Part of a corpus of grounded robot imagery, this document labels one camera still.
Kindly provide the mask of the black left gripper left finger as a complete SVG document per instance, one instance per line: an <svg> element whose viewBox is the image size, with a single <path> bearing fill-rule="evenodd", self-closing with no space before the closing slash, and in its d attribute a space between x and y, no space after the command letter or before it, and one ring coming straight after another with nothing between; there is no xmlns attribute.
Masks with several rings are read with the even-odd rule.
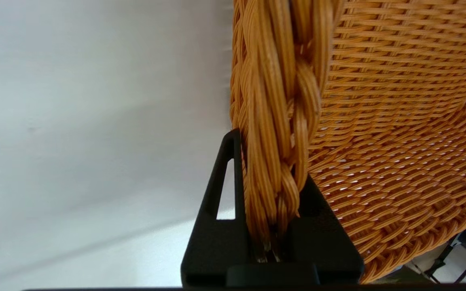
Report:
<svg viewBox="0 0 466 291"><path fill-rule="evenodd" d="M235 217L217 218L228 162L233 161ZM221 142L192 234L181 263L183 287L244 287L250 257L244 205L241 133L231 130Z"/></svg>

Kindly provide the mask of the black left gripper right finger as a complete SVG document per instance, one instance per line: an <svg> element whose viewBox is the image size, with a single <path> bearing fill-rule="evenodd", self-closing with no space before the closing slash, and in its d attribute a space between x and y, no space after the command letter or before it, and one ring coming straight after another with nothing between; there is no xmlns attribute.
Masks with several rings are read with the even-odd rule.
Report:
<svg viewBox="0 0 466 291"><path fill-rule="evenodd" d="M310 175L299 198L299 217L288 228L290 260L312 265L320 284L358 284L364 261Z"/></svg>

